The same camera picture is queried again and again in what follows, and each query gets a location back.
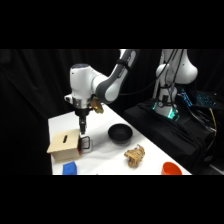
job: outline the cardboard box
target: cardboard box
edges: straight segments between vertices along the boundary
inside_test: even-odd
[[[81,159],[79,147],[80,130],[58,132],[54,135],[47,153],[51,154],[56,163]]]

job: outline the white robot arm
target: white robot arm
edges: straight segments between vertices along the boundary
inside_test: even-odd
[[[65,96],[65,100],[74,106],[75,114],[80,118],[81,134],[85,134],[86,131],[86,116],[91,110],[90,103],[93,96],[96,96],[101,103],[114,102],[139,56],[139,51],[139,49],[120,49],[120,59],[110,77],[97,72],[88,64],[76,64],[71,68],[72,94]]]
[[[175,84],[192,83],[197,78],[198,70],[191,64],[187,49],[164,49],[163,53],[165,61],[168,62],[169,59],[170,61],[157,69],[157,77],[160,75],[160,93],[154,109],[156,113],[173,119],[177,111],[176,109],[173,111],[177,95]]]

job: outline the orange object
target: orange object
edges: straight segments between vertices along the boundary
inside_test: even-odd
[[[174,163],[167,162],[163,165],[162,175],[164,176],[170,176],[170,175],[176,175],[176,176],[182,176],[183,173],[181,169]]]

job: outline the tabletop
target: tabletop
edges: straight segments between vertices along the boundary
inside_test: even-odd
[[[107,105],[104,105],[103,108],[104,114],[91,112],[87,117],[85,136],[91,138],[93,151],[83,154],[80,160],[75,161],[78,175],[161,175],[165,162],[173,162],[180,167],[183,175],[191,175]],[[79,129],[79,118],[72,112],[51,118],[48,124],[52,141],[57,132]],[[128,145],[116,145],[110,140],[108,130],[115,124],[126,124],[132,128],[133,137]],[[138,167],[130,168],[128,158],[124,154],[128,150],[135,149],[137,145],[145,149],[145,157]],[[56,164],[52,157],[53,175],[62,175],[64,164],[66,163]]]

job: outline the black curtain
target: black curtain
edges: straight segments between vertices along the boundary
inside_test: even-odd
[[[142,49],[122,89],[143,89],[155,79],[162,49]],[[190,49],[199,69],[198,88],[224,94],[224,50]],[[71,92],[70,67],[87,63],[109,76],[119,58],[118,49],[1,49],[0,96],[2,156],[6,173],[51,174],[48,119],[73,111],[64,101]],[[134,96],[121,96],[109,105],[124,110],[151,98],[153,86]]]

